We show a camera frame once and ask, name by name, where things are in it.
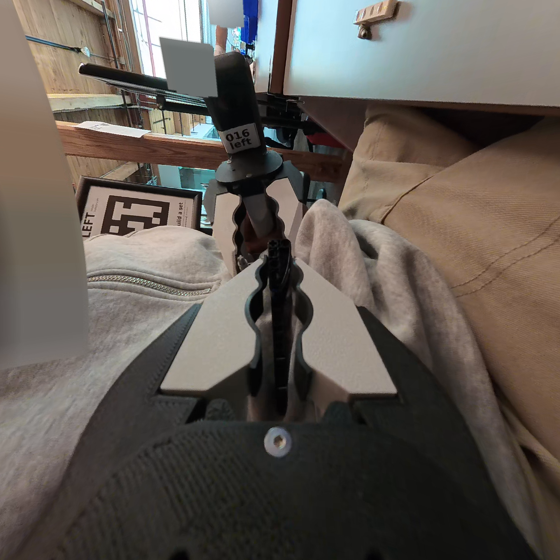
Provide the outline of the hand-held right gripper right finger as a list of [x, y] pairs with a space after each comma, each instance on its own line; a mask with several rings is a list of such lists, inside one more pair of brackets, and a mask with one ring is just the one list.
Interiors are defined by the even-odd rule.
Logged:
[[397, 389], [354, 301], [296, 258], [296, 294], [304, 310], [298, 350], [304, 378], [300, 387], [311, 402], [353, 402], [392, 398]]

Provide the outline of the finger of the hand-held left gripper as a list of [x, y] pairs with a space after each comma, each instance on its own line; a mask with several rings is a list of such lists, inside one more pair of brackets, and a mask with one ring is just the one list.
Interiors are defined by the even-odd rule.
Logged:
[[294, 193], [288, 178], [275, 180], [267, 187], [266, 193], [276, 204], [276, 226], [292, 246], [295, 245], [298, 230], [306, 213], [304, 203]]
[[246, 210], [237, 194], [219, 194], [214, 207], [214, 239], [230, 275], [236, 276], [239, 257], [250, 262], [249, 251], [243, 236]]

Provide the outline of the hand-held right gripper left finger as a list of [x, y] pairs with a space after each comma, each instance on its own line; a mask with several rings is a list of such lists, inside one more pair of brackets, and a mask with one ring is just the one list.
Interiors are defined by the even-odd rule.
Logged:
[[160, 390], [207, 400], [247, 400], [262, 385], [262, 314], [268, 258], [263, 256], [200, 306]]

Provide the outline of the black lego beam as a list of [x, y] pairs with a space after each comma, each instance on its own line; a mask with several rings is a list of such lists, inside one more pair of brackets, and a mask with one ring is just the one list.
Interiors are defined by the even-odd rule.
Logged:
[[268, 289], [272, 315], [274, 395], [276, 410], [284, 416], [288, 407], [291, 331], [291, 244], [287, 239], [268, 243]]

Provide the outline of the another person's forearm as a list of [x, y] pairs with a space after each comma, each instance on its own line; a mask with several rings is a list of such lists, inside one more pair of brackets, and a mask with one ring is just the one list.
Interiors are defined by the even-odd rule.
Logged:
[[226, 27], [216, 26], [214, 56], [225, 54], [226, 52], [240, 52], [240, 48], [230, 41], [232, 30]]

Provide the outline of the person's left hand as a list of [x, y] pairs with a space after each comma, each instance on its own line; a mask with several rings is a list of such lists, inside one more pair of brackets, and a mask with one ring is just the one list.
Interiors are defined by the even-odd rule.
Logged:
[[245, 250], [249, 255], [260, 255], [268, 248], [269, 237], [258, 237], [248, 216], [244, 218], [241, 226], [243, 243]]

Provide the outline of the framed marker sign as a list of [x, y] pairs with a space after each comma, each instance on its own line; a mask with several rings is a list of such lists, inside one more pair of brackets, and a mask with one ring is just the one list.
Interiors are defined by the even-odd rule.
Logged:
[[202, 194], [192, 190], [81, 177], [76, 203], [83, 241], [160, 226], [200, 229]]

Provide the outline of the paper slip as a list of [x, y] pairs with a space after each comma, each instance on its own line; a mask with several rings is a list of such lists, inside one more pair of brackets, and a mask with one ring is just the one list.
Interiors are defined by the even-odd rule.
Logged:
[[125, 136], [131, 138], [142, 138], [143, 136], [150, 134], [151, 130], [144, 130], [139, 128], [125, 127], [122, 125], [116, 125], [107, 122], [94, 122], [85, 121], [77, 125], [77, 128], [83, 130], [91, 130], [95, 132], [103, 132], [107, 134], [113, 134], [116, 136]]

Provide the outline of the tan technic beam with pin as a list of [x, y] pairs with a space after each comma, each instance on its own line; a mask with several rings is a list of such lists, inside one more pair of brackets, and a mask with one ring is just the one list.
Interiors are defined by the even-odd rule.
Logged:
[[380, 1], [355, 12], [353, 24], [358, 27], [358, 38], [370, 40], [375, 24], [392, 19], [399, 1]]

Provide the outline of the tan pants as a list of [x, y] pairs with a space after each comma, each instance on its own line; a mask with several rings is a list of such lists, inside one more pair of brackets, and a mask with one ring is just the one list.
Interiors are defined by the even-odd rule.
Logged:
[[340, 199], [421, 249], [461, 304], [559, 559], [559, 117], [481, 150], [414, 108], [370, 103]]

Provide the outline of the wooden rail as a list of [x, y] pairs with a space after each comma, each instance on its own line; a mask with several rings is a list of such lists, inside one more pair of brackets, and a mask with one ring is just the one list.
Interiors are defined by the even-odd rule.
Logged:
[[[140, 138], [83, 129], [72, 122], [55, 122], [67, 156], [118, 160], [144, 164], [173, 165], [216, 170], [227, 158], [220, 142], [149, 133]], [[343, 184], [351, 155], [337, 156], [291, 150], [276, 150], [285, 161], [313, 181]]]

